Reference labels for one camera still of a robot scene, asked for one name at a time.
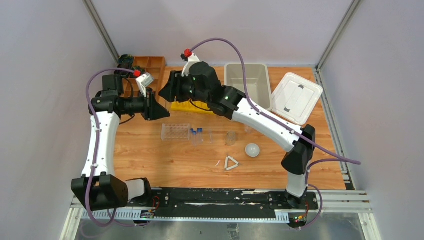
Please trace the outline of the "clear glass test tube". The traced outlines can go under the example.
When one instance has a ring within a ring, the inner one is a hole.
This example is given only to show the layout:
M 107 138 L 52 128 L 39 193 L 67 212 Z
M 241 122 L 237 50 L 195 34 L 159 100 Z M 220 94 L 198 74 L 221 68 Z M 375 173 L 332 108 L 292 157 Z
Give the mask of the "clear glass test tube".
M 213 144 L 214 143 L 214 138 L 213 138 L 213 130 L 211 128 L 208 130 L 208 134 L 209 134 L 209 142 L 211 144 Z

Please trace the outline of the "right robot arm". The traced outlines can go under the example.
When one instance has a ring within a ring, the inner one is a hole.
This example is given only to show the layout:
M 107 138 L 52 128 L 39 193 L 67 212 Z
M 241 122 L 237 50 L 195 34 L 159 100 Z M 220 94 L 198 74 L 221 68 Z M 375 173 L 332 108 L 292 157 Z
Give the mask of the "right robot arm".
M 203 61 L 186 70 L 172 71 L 159 96 L 169 103 L 205 103 L 215 115 L 245 124 L 277 143 L 286 152 L 281 165 L 288 172 L 281 201 L 292 209 L 306 203 L 307 166 L 315 150 L 314 127 L 284 122 L 248 99 L 244 92 L 223 85 L 215 69 Z

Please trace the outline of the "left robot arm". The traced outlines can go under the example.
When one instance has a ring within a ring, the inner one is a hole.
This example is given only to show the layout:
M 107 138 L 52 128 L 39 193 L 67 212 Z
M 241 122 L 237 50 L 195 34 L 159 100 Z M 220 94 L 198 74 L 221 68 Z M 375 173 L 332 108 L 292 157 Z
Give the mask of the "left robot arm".
M 122 77 L 104 75 L 102 90 L 91 98 L 87 160 L 81 177 L 71 181 L 72 192 L 86 210 L 123 208 L 133 199 L 142 207 L 152 203 L 153 193 L 147 178 L 122 181 L 115 176 L 114 150 L 122 116 L 140 114 L 146 121 L 170 116 L 169 111 L 156 101 L 155 91 L 149 87 L 153 81 L 151 74 L 142 74 L 135 80 L 139 91 L 124 97 Z

